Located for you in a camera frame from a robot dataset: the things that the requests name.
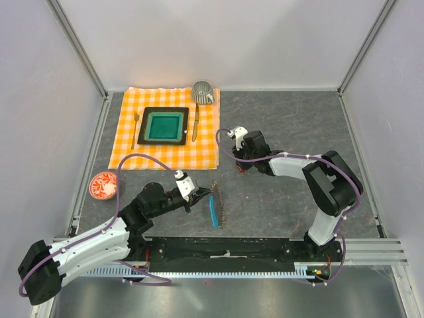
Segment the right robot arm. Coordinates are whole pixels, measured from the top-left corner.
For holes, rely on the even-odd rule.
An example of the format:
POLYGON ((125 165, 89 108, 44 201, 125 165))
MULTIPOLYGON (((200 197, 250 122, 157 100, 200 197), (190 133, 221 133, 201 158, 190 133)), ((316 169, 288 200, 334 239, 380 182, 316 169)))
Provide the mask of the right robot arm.
POLYGON ((310 260, 320 260, 337 237, 347 212, 358 205, 363 193, 360 180, 334 150, 312 156, 271 150, 260 131, 243 127, 228 130, 227 136, 235 142, 232 156, 239 170, 255 167, 261 174, 307 183, 318 210, 304 236, 303 252, 310 260))

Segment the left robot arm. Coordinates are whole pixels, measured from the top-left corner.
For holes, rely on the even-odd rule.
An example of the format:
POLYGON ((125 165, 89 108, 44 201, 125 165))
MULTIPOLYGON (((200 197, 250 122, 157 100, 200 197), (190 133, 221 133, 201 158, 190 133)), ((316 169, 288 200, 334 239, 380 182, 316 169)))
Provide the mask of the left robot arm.
POLYGON ((124 260, 140 260, 146 252, 144 233, 153 218, 197 204, 211 193, 209 188, 188 185, 165 191, 156 182, 147 184, 123 209, 103 224, 62 242, 33 243, 18 267, 19 295, 31 305, 54 297, 66 284, 97 266, 124 260))

